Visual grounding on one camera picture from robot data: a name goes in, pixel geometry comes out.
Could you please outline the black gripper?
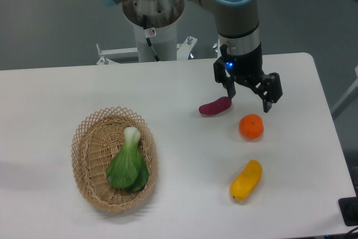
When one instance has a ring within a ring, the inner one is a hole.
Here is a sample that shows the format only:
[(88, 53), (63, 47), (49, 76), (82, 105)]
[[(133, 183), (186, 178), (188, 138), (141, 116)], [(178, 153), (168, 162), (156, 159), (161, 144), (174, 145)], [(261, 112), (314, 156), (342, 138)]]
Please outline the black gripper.
[(242, 55), (229, 54), (228, 46), (223, 44), (220, 52), (221, 56), (213, 64), (215, 81), (223, 85), (230, 99), (236, 94), (235, 82), (251, 89), (262, 99), (263, 112), (268, 113), (283, 92), (279, 74), (264, 74), (262, 70), (261, 44)]

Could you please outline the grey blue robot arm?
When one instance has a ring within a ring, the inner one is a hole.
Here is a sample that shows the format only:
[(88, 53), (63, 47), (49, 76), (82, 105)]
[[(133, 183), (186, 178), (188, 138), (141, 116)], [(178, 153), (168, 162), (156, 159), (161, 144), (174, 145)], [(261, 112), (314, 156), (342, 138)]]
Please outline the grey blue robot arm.
[(177, 23), (186, 1), (209, 11), (218, 32), (219, 56), (214, 77), (227, 91), (225, 101), (235, 96), (235, 86), (250, 88), (263, 102), (264, 112), (282, 96), (280, 77), (262, 69), (262, 49), (257, 0), (102, 0), (120, 4), (132, 24), (141, 62), (176, 60)]

